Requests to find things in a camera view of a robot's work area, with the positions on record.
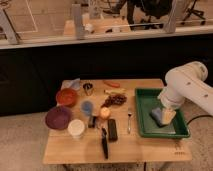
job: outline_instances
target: office chair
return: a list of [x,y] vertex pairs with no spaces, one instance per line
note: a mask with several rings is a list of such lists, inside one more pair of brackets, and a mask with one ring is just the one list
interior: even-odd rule
[[206,18],[203,17],[203,16],[204,16],[204,11],[200,11],[200,10],[194,9],[196,3],[197,3],[197,0],[194,0],[194,2],[193,2],[193,4],[192,4],[191,8],[188,8],[188,9],[187,9],[187,13],[188,13],[188,14],[186,14],[186,16],[184,17],[184,19],[183,19],[183,21],[182,21],[181,24],[184,25],[184,24],[185,24],[185,21],[186,21],[192,14],[196,15],[197,17],[199,17],[200,19],[203,20],[203,21],[201,21],[201,23],[200,23],[201,25],[204,25],[204,24],[206,23]]
[[141,23],[145,24],[145,29],[162,28],[163,24],[151,22],[152,17],[160,19],[162,16],[168,15],[172,9],[173,0],[130,0],[136,7],[145,13],[148,20],[142,19]]

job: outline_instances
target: red pepper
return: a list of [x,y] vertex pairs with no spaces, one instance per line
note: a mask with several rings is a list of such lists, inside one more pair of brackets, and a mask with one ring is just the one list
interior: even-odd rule
[[108,81],[108,80],[103,80],[103,83],[110,86],[110,87],[114,87],[114,88],[119,88],[120,84],[116,83],[114,81]]

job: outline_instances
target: fork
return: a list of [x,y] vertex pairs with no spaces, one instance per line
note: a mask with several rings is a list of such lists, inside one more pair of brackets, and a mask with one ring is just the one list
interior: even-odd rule
[[128,128],[127,128],[128,134],[130,134],[131,132],[131,121],[130,121],[131,116],[132,116],[132,110],[131,108],[128,108]]

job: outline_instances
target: white bowl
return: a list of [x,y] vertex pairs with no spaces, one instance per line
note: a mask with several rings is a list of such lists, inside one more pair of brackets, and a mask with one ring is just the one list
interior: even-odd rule
[[75,139],[80,139],[85,132],[85,124],[79,119],[72,120],[68,125],[68,132]]

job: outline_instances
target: black knife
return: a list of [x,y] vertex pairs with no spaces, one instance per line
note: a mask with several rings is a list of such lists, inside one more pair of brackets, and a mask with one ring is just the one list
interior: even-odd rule
[[102,147],[104,150],[105,159],[108,159],[108,147],[107,147],[107,132],[105,128],[102,128]]

